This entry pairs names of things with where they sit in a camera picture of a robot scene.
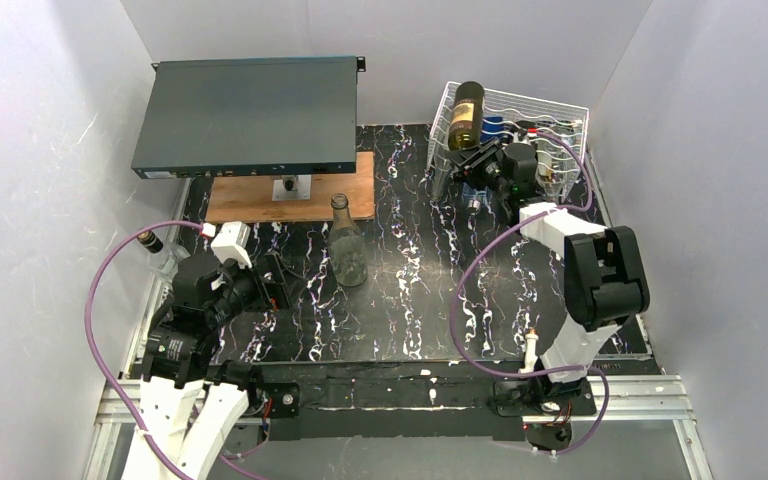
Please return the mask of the clear glass bottle gold label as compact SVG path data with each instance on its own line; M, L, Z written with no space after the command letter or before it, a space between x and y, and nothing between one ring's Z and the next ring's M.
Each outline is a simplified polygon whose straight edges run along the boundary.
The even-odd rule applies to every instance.
M440 202L447 195L453 171L448 149L438 148L434 151L431 155L430 170L432 173L430 198L432 202Z

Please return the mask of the dark wine bottle white label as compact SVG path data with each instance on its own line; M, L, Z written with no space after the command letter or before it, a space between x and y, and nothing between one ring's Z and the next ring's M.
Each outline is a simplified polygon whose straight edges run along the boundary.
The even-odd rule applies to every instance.
M466 81L455 91L447 146L450 151L465 150L480 144L485 91L481 84Z

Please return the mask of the blue rectangular glass bottle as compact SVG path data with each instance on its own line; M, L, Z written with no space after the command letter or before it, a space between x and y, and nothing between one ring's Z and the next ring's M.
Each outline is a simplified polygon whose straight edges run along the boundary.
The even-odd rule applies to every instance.
M501 115L486 116L482 124L481 142L485 143L493 138L502 136L504 119ZM475 189L468 184L463 186L462 197L467 211L479 213L488 203L488 191L486 188Z

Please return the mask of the dark green bottle silver neck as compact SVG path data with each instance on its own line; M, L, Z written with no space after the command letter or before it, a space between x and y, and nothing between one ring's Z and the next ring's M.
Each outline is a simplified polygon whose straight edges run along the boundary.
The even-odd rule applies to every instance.
M530 142L530 140L526 137L527 129L538 129L538 127L535 123L527 120L510 122L508 124L508 131L512 134L513 142L515 143Z

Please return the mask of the clear glass bottle tall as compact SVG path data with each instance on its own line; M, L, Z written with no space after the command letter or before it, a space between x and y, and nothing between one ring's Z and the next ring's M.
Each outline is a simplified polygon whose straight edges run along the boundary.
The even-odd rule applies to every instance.
M344 287L360 286L367 278L367 259L360 228L351 216L344 193L331 198L333 213L329 228L328 254L337 282Z

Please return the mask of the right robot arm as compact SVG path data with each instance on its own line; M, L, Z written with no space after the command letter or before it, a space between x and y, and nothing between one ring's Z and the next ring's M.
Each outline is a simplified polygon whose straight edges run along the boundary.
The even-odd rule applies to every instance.
M627 322L645 312L651 295L634 231L606 227L576 217L584 206L533 202L519 208L519 222L491 241L469 264L454 289L449 307L449 333L462 359L479 371L503 379L545 377L551 384L571 384L589 372L602 346ZM563 299L567 316L553 343L525 372L503 372L472 359L457 334L459 297L485 256L507 237L519 233L564 262Z

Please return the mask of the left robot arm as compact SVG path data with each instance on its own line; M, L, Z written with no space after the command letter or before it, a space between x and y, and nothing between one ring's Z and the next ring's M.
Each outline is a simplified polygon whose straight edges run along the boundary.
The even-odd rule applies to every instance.
M290 307L295 273L269 252L248 268L210 253L182 260L171 297L156 312L141 366L136 429L125 479L204 479L254 399L249 364L211 363L221 330L242 313Z

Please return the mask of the clear bottle black cap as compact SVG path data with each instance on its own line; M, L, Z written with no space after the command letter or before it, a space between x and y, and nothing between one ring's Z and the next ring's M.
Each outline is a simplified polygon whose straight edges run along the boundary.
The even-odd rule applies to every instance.
M164 243L153 231L140 233L137 242L148 252L147 268L165 284L171 285L182 260L189 252L177 243Z

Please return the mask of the wooden board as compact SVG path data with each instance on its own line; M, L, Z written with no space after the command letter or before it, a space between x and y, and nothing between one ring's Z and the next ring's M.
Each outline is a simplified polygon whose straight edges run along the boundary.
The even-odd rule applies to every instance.
M374 155L359 152L356 171L313 174L311 198L306 201L273 201L275 177L220 177L213 182L206 220L211 223L242 221L313 222L332 219L331 198L344 193L352 218L375 217Z

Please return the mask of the white plastic peg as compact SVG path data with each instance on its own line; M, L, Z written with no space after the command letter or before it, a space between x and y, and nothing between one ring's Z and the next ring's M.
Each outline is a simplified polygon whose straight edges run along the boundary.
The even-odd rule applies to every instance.
M523 364L518 369L520 374L533 373L538 360L537 342L539 335L534 328L530 328L525 334L525 349L523 353Z

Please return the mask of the metal stand post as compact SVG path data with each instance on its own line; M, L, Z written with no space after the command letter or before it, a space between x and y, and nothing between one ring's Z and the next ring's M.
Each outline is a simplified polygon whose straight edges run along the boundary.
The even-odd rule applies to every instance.
M306 201L311 198L311 175L282 175L273 179L273 201Z

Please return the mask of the grey network switch box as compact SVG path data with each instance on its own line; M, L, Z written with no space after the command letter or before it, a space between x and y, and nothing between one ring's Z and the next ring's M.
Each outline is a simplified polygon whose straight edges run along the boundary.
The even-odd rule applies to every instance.
M131 168L143 179L356 170L363 56L162 61Z

